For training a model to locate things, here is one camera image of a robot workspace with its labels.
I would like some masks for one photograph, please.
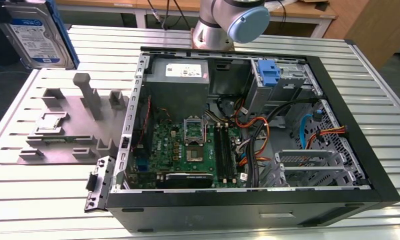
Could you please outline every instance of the hard drive label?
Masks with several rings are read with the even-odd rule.
[[[57,50],[45,36],[45,26],[37,19],[13,19],[11,28],[29,57],[40,63],[60,61]]]

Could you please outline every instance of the power supply label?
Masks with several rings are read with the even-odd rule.
[[[60,61],[53,42],[47,38],[49,33],[41,21],[37,19],[13,19],[9,26],[35,61],[40,63],[57,63]]]
[[[165,65],[165,76],[201,78],[201,65],[169,63]]]

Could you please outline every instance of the circuit board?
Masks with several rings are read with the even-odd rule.
[[[152,137],[152,155],[149,159],[137,160],[140,188],[155,188],[153,173],[204,173],[213,175],[212,188],[239,188],[240,184],[232,181],[224,183],[217,178],[217,166],[215,158],[213,125],[207,125],[205,142],[191,146],[184,144],[184,124],[159,123],[155,125]],[[187,136],[197,136],[201,126],[187,128]],[[239,138],[237,128],[228,129],[231,142]]]

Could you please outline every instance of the metal slats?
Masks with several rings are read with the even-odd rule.
[[[205,233],[208,239],[252,239],[259,236],[267,238],[268,235],[281,239],[303,237],[315,240],[356,239],[359,235],[375,239],[400,238],[400,203],[360,213],[325,228],[161,232],[143,235],[128,233],[108,212],[83,213],[87,195],[84,186],[93,166],[16,165],[20,150],[1,148],[24,146],[24,134],[31,132],[33,121],[45,109],[39,99],[45,88],[63,88],[64,94],[81,96],[72,78],[77,72],[88,72],[91,85],[99,88],[100,95],[105,96],[111,89],[121,89],[129,95],[140,46],[189,48],[191,34],[177,30],[79,25],[73,25],[68,32],[81,60],[80,69],[43,69],[13,115],[7,113],[9,122],[0,134],[0,239],[192,239]],[[235,50],[304,54],[321,58],[400,193],[400,108],[382,90],[345,42],[261,36],[253,43],[236,44]]]

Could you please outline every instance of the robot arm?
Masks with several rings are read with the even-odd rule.
[[[192,33],[197,49],[229,50],[263,34],[269,23],[265,0],[201,0],[200,18]]]

